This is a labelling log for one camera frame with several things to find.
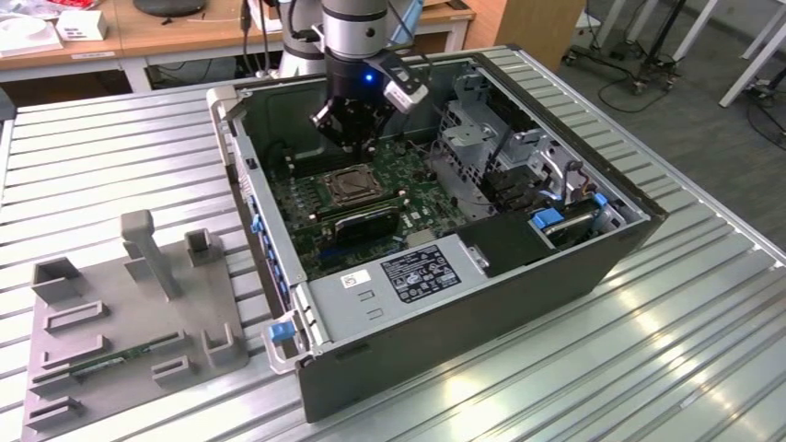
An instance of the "aluminum workbench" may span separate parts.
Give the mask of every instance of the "aluminum workbench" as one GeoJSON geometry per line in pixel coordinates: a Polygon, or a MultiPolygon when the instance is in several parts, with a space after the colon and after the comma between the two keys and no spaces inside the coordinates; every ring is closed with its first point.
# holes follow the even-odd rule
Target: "aluminum workbench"
{"type": "Polygon", "coordinates": [[[224,236],[253,361],[57,440],[781,440],[784,253],[525,53],[486,51],[672,215],[577,302],[317,424],[269,367],[270,312],[210,123],[206,87],[22,109],[3,132],[0,442],[21,436],[33,263],[125,250],[117,216],[157,240],[224,236]]]}

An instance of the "barcode sticker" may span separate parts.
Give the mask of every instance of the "barcode sticker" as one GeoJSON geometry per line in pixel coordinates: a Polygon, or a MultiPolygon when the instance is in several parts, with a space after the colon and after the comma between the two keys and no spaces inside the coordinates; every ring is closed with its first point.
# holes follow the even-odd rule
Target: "barcode sticker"
{"type": "Polygon", "coordinates": [[[105,58],[105,57],[115,57],[115,52],[87,52],[87,53],[75,53],[71,56],[73,60],[83,60],[86,58],[105,58]]]}

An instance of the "cable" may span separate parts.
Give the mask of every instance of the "cable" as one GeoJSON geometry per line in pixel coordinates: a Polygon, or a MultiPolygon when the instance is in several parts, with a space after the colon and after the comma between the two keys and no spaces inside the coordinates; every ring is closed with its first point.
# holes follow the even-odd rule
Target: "cable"
{"type": "Polygon", "coordinates": [[[413,51],[421,56],[421,58],[424,58],[424,61],[429,63],[429,71],[426,72],[426,80],[428,80],[426,85],[430,86],[432,85],[432,73],[434,72],[434,62],[426,56],[426,53],[418,49],[418,46],[416,44],[416,36],[413,35],[412,30],[409,30],[408,23],[405,23],[405,19],[402,18],[402,15],[396,10],[394,3],[390,0],[389,0],[389,8],[392,9],[393,15],[396,16],[396,21],[398,21],[398,24],[402,26],[405,32],[408,33],[408,37],[409,37],[409,40],[412,41],[412,45],[413,45],[413,51]]]}
{"type": "Polygon", "coordinates": [[[185,85],[198,85],[199,83],[206,81],[206,78],[209,78],[209,72],[210,72],[212,67],[213,67],[213,59],[209,60],[209,67],[206,67],[206,72],[204,73],[202,77],[194,82],[189,82],[189,81],[183,80],[182,78],[178,78],[177,76],[174,76],[171,74],[167,74],[166,72],[162,72],[162,75],[169,76],[170,78],[173,78],[175,81],[179,81],[185,85]]]}
{"type": "Polygon", "coordinates": [[[641,0],[641,3],[637,6],[637,9],[635,10],[635,15],[631,17],[631,21],[628,22],[628,25],[625,26],[625,31],[624,31],[625,36],[628,36],[628,32],[631,31],[631,27],[635,26],[635,21],[637,21],[637,16],[640,15],[640,11],[644,8],[645,3],[648,3],[648,0],[641,0]]]}
{"type": "Polygon", "coordinates": [[[628,70],[628,69],[625,69],[624,67],[619,66],[617,64],[613,64],[613,63],[611,63],[611,62],[605,61],[605,60],[604,60],[604,59],[601,59],[601,58],[596,58],[596,57],[593,57],[590,54],[588,54],[588,53],[584,53],[584,52],[576,52],[576,54],[577,54],[577,56],[578,56],[578,57],[585,57],[585,58],[588,58],[588,59],[589,59],[592,62],[594,62],[596,64],[601,64],[601,65],[604,65],[604,66],[607,66],[607,67],[611,67],[611,68],[613,68],[613,69],[617,69],[617,70],[619,70],[619,71],[621,71],[621,72],[625,72],[625,74],[628,75],[628,77],[631,77],[631,78],[636,78],[636,77],[637,77],[632,71],[629,71],[629,70],[628,70]]]}
{"type": "Polygon", "coordinates": [[[186,63],[187,62],[181,63],[181,66],[178,66],[178,67],[163,67],[163,66],[159,66],[159,69],[162,69],[165,71],[170,71],[170,72],[179,71],[181,69],[183,69],[183,66],[186,65],[186,63]]]}
{"type": "Polygon", "coordinates": [[[241,0],[241,30],[244,31],[244,61],[250,74],[254,74],[256,67],[249,58],[249,30],[252,29],[252,7],[246,0],[241,0]]]}
{"type": "Polygon", "coordinates": [[[492,165],[497,161],[497,157],[501,155],[502,148],[508,146],[508,142],[512,140],[513,135],[514,135],[514,128],[512,126],[508,126],[508,129],[505,130],[505,134],[502,135],[501,142],[497,144],[497,147],[494,148],[494,152],[492,152],[492,157],[489,157],[489,160],[486,161],[486,166],[484,167],[484,176],[486,176],[486,174],[492,170],[492,165]]]}
{"type": "Polygon", "coordinates": [[[298,40],[301,37],[301,33],[298,31],[296,31],[296,26],[293,25],[294,20],[293,20],[293,16],[296,15],[296,4],[298,3],[298,0],[293,0],[290,2],[290,10],[286,12],[286,21],[290,25],[290,36],[298,40]]]}
{"type": "Polygon", "coordinates": [[[260,3],[260,21],[262,22],[262,40],[266,46],[266,76],[269,76],[270,70],[270,46],[269,46],[269,25],[266,24],[266,17],[262,13],[262,0],[258,0],[260,3]]]}
{"type": "Polygon", "coordinates": [[[752,101],[751,104],[748,104],[748,124],[751,125],[751,128],[756,131],[756,133],[767,140],[771,142],[771,144],[777,147],[779,149],[786,151],[786,147],[773,138],[771,138],[771,136],[763,131],[763,129],[760,129],[757,127],[756,122],[753,121],[753,113],[752,113],[752,109],[753,108],[760,108],[760,111],[763,111],[763,113],[768,116],[769,120],[772,122],[776,123],[776,126],[780,128],[781,132],[784,131],[784,126],[779,123],[779,121],[776,120],[776,118],[773,117],[773,115],[771,114],[771,112],[760,105],[760,103],[757,103],[756,101],[752,101]]]}
{"type": "Polygon", "coordinates": [[[590,15],[590,0],[585,2],[585,15],[588,16],[588,26],[590,27],[590,34],[593,34],[593,43],[590,44],[590,51],[601,51],[599,44],[599,36],[594,33],[593,16],[590,15]]]}
{"type": "Polygon", "coordinates": [[[607,89],[609,89],[611,87],[613,87],[616,85],[620,85],[627,80],[628,80],[628,77],[621,78],[620,80],[613,81],[612,83],[609,83],[608,85],[605,85],[604,87],[601,87],[601,89],[599,89],[599,98],[601,99],[601,101],[604,102],[604,104],[607,104],[611,108],[613,108],[619,112],[624,112],[624,113],[641,113],[641,112],[645,112],[648,109],[651,109],[651,107],[656,103],[659,103],[659,101],[661,101],[669,95],[669,92],[665,91],[664,94],[657,99],[655,99],[653,101],[651,101],[648,104],[645,104],[639,109],[623,109],[623,108],[619,108],[612,103],[609,103],[609,101],[604,97],[604,92],[607,91],[607,89]]]}

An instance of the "blue tab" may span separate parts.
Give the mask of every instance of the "blue tab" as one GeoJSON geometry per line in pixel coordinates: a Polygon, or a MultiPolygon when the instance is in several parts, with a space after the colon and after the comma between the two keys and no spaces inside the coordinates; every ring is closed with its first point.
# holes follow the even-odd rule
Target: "blue tab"
{"type": "Polygon", "coordinates": [[[262,216],[261,214],[256,215],[256,220],[252,222],[252,233],[257,234],[265,230],[262,226],[262,216]]]}
{"type": "Polygon", "coordinates": [[[596,193],[593,198],[601,207],[607,207],[607,204],[609,204],[609,198],[604,196],[604,193],[596,193]]]}
{"type": "Polygon", "coordinates": [[[280,343],[286,339],[293,339],[298,331],[296,330],[296,324],[292,320],[281,322],[270,326],[270,339],[280,343]]]}
{"type": "Polygon", "coordinates": [[[541,229],[545,229],[546,227],[560,223],[564,220],[565,217],[561,215],[556,208],[545,209],[532,216],[532,221],[541,229]]]}

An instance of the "power supply label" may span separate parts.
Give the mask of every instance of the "power supply label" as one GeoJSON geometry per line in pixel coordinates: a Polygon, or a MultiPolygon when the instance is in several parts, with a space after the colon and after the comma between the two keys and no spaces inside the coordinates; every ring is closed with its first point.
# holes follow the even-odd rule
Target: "power supply label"
{"type": "Polygon", "coordinates": [[[429,246],[382,263],[402,301],[410,303],[429,297],[462,280],[445,259],[438,246],[429,246]]]}

